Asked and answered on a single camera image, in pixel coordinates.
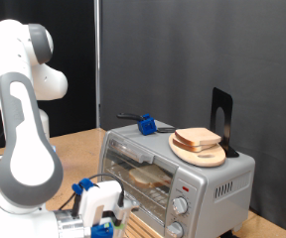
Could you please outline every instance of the toaster oven knob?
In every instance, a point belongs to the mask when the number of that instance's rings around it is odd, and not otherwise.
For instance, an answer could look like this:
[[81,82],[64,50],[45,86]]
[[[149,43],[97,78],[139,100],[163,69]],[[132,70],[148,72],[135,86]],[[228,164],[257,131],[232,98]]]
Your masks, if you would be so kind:
[[178,222],[174,222],[168,227],[166,227],[166,231],[170,236],[174,238],[181,238],[184,234],[183,227]]
[[173,200],[173,209],[177,215],[187,212],[187,202],[184,198],[178,197]]

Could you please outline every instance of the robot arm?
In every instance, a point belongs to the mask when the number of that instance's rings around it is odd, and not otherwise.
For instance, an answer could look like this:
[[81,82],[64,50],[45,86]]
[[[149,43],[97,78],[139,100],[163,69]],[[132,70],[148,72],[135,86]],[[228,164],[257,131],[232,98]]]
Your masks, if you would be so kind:
[[[52,100],[63,97],[68,87],[61,72],[45,65],[52,51],[44,27],[0,23],[0,109],[6,135],[0,163],[0,237],[122,237],[138,203],[124,198],[116,181],[100,182],[99,188],[80,194],[76,216],[45,207],[61,186],[63,167],[43,132],[36,95]],[[113,218],[117,222],[107,227]]]
[[36,81],[41,99],[65,95],[64,74],[45,65],[53,48],[52,37],[41,25],[0,22],[0,109],[6,135],[0,206],[13,213],[37,209],[63,180],[63,167],[45,137],[33,88]]

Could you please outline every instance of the blue gripper part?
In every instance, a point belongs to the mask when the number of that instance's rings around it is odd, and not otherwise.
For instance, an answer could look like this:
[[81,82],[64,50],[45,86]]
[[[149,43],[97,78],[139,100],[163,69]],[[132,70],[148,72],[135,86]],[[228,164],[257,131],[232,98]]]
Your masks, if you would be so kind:
[[154,118],[150,117],[149,114],[145,114],[142,117],[144,117],[145,120],[137,122],[140,132],[144,136],[156,132],[157,129],[156,129]]
[[91,238],[112,238],[113,226],[111,222],[91,227]]
[[72,185],[72,190],[78,194],[78,195],[82,195],[82,192],[83,192],[83,188],[79,185],[79,184],[73,184]]
[[93,187],[93,182],[89,178],[84,178],[79,182],[79,184],[83,186],[85,190],[89,190],[91,187]]

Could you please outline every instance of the wooden table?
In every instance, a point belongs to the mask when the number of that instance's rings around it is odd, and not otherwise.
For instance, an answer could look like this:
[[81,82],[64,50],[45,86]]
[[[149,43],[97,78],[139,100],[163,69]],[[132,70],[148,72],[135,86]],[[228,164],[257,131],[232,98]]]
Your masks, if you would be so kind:
[[[51,138],[51,144],[57,148],[65,174],[62,187],[46,203],[47,209],[56,210],[67,201],[72,195],[71,187],[74,182],[97,174],[104,134],[105,131],[102,129],[93,129]],[[4,149],[0,149],[0,155],[3,154],[3,151]],[[67,205],[66,209],[68,208],[72,208],[72,202]],[[126,235],[130,238],[160,237],[133,215],[129,221]],[[248,219],[243,222],[242,228],[235,235],[241,238],[286,238],[286,230],[249,211]]]

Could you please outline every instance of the toaster oven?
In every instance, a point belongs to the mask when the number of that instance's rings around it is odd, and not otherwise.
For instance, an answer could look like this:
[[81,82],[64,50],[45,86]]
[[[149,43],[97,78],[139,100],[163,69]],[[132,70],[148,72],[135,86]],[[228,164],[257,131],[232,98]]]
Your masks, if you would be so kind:
[[98,171],[123,181],[126,196],[140,202],[134,214],[163,237],[215,238],[238,230],[248,217],[255,161],[239,153],[218,167],[196,167],[172,152],[169,136],[143,136],[137,125],[110,130]]

